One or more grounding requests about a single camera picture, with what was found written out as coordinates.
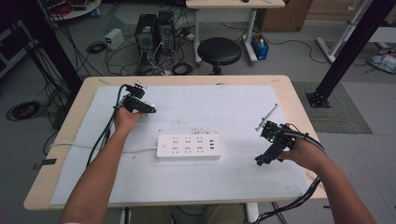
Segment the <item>gray mat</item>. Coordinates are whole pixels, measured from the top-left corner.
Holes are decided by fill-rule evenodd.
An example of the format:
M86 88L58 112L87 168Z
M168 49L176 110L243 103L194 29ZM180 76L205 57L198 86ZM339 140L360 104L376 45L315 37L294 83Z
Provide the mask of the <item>gray mat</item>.
M318 82L292 82L306 114L317 133L373 133L339 83L329 98L332 108L312 108L305 93L312 93Z

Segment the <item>power outlet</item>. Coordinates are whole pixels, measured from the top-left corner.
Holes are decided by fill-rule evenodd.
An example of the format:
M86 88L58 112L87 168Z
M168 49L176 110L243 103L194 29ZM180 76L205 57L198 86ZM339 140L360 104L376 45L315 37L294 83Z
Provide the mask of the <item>power outlet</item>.
M166 160L218 160L218 134L165 134L158 138L157 157Z

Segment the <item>box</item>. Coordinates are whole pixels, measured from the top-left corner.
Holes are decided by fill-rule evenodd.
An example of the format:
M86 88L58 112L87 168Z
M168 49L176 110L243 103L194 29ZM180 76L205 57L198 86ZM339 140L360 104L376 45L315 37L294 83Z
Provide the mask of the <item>box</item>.
M284 0L285 7L259 10L257 24L264 32L299 32L312 0Z
M263 40L264 47L260 46L260 40ZM251 38L251 47L253 47L254 53L258 60L265 60L267 58L268 49L268 42L265 40L264 36L261 34L254 35Z

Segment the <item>table leg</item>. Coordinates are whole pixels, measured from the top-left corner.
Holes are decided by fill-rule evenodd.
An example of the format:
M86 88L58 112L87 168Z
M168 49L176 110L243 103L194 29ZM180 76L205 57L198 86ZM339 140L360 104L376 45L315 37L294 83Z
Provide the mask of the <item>table leg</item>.
M196 9L194 10L194 19L195 19L195 34L194 34L194 53L195 53L195 62L196 63L201 63L202 59L198 55L198 46L200 44L199 40L199 16L198 12L199 10Z
M257 8L251 9L250 19L248 21L248 27L247 27L247 34L243 36L244 45L245 45L245 48L247 49L247 55L250 59L250 65L253 65L253 63L256 63L258 61L256 54L254 53L253 47L251 47L251 44L250 44L250 38L251 38L251 33L253 31L253 25L254 25L254 19L256 18L256 12L257 12Z

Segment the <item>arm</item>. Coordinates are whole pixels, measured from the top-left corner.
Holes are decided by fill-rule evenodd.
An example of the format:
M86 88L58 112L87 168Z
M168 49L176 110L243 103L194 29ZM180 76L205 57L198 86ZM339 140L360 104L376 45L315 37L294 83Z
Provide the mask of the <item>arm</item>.
M126 138L141 116L120 108L114 120L116 131L77 182L64 206L61 223L103 222Z
M319 148L297 138L294 150L282 152L279 158L295 161L318 175L326 190L335 223L375 223L344 172Z

